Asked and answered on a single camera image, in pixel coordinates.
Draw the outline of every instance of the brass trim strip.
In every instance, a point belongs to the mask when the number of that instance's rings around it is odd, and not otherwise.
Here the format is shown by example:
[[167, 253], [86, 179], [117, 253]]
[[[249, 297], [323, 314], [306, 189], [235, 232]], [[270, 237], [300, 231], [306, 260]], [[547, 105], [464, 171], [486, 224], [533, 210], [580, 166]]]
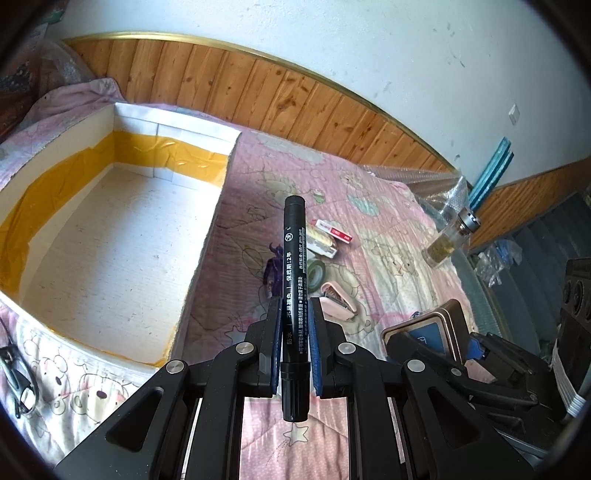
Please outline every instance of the brass trim strip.
[[312, 72], [307, 68], [301, 67], [292, 63], [290, 61], [281, 59], [279, 57], [275, 57], [274, 55], [269, 55], [268, 53], [264, 53], [259, 50], [254, 50], [253, 48], [243, 47], [242, 45], [237, 45], [235, 43], [230, 43], [222, 40], [215, 40], [214, 38], [207, 38], [207, 37], [198, 37], [196, 35], [187, 35], [181, 33], [163, 33], [163, 32], [142, 32], [142, 31], [129, 31], [129, 32], [110, 32], [110, 33], [95, 33], [91, 35], [82, 35], [80, 37], [72, 37], [65, 39], [65, 42], [68, 44], [78, 43], [81, 41], [87, 40], [162, 40], [162, 41], [178, 41], [184, 43], [192, 43], [195, 45], [203, 45], [205, 47], [213, 47], [213, 48], [220, 48], [222, 50], [229, 50], [229, 51], [237, 51], [241, 53], [246, 53], [252, 55], [253, 57], [271, 61], [279, 66], [285, 67], [289, 70], [294, 72], [300, 73], [302, 75], [306, 75], [315, 81], [322, 83], [332, 89], [336, 90], [337, 92], [346, 95], [353, 100], [361, 103], [364, 107], [368, 108], [374, 113], [378, 115], [382, 115], [387, 121], [393, 123], [402, 130], [405, 134], [409, 137], [416, 140], [423, 148], [425, 148], [429, 153], [435, 156], [441, 163], [443, 163], [447, 168], [451, 171], [457, 171], [457, 169], [450, 164], [445, 158], [443, 158], [431, 145], [425, 142], [421, 137], [419, 137], [415, 132], [410, 130], [406, 125], [400, 123], [400, 121], [396, 120], [392, 115], [388, 114], [384, 110], [382, 110], [377, 105], [374, 105], [372, 102], [366, 100], [365, 98], [361, 97], [357, 93], [349, 90], [346, 87], [330, 80], [323, 75], [320, 75], [316, 72]]

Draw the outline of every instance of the yellow tape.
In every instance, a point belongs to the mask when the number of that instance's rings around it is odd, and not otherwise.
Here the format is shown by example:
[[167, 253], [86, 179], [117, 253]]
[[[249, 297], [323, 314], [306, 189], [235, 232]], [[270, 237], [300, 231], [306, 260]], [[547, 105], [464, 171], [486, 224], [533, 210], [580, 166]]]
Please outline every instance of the yellow tape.
[[113, 132], [115, 161], [141, 167], [168, 168], [173, 172], [223, 185], [228, 156], [169, 137]]
[[28, 186], [0, 225], [0, 288], [6, 295], [17, 301], [29, 242], [41, 227], [113, 162], [169, 168], [221, 187], [228, 156], [174, 138], [113, 132], [57, 163]]

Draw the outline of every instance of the metal jar lid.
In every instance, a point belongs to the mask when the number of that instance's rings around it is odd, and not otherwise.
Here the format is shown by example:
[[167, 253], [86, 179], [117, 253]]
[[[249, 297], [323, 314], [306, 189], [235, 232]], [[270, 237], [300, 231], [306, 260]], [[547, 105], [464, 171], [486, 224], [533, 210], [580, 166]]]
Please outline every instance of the metal jar lid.
[[480, 220], [472, 213], [472, 211], [468, 207], [464, 207], [458, 213], [458, 218], [460, 221], [471, 231], [471, 233], [476, 232], [480, 228]]

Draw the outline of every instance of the blue gripper pad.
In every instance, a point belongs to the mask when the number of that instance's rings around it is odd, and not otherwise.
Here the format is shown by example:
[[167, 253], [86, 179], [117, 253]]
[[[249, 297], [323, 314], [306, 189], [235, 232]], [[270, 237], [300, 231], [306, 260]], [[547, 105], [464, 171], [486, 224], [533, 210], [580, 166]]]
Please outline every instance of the blue gripper pad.
[[271, 360], [271, 391], [277, 394], [279, 385], [279, 361], [281, 360], [281, 335], [283, 334], [283, 301], [280, 302], [275, 319], [275, 336], [273, 337], [273, 358]]
[[316, 396], [322, 391], [322, 373], [320, 372], [320, 354], [318, 352], [318, 337], [316, 336], [316, 324], [314, 323], [314, 309], [308, 300], [308, 339], [310, 344], [310, 359], [312, 363], [312, 382], [316, 390]]
[[478, 340], [470, 338], [468, 341], [468, 351], [466, 352], [466, 360], [480, 360], [484, 356], [485, 350]]

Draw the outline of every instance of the wooden wainscoting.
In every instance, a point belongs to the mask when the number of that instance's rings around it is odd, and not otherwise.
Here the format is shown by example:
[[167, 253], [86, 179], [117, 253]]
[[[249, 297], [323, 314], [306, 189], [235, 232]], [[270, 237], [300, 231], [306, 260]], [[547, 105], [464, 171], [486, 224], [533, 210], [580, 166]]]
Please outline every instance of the wooden wainscoting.
[[200, 110], [356, 164], [452, 169], [351, 92], [252, 53], [133, 38], [70, 44], [95, 75], [113, 77], [130, 102]]
[[[135, 103], [200, 110], [356, 164], [449, 171], [453, 167], [395, 119], [329, 80], [238, 46], [162, 34], [69, 41], [99, 77]], [[494, 190], [478, 212], [480, 245], [539, 215], [591, 180], [589, 159]]]
[[472, 239], [474, 246], [501, 236], [544, 213], [591, 181], [591, 157], [556, 170], [499, 187], [486, 199], [478, 216], [482, 227]]

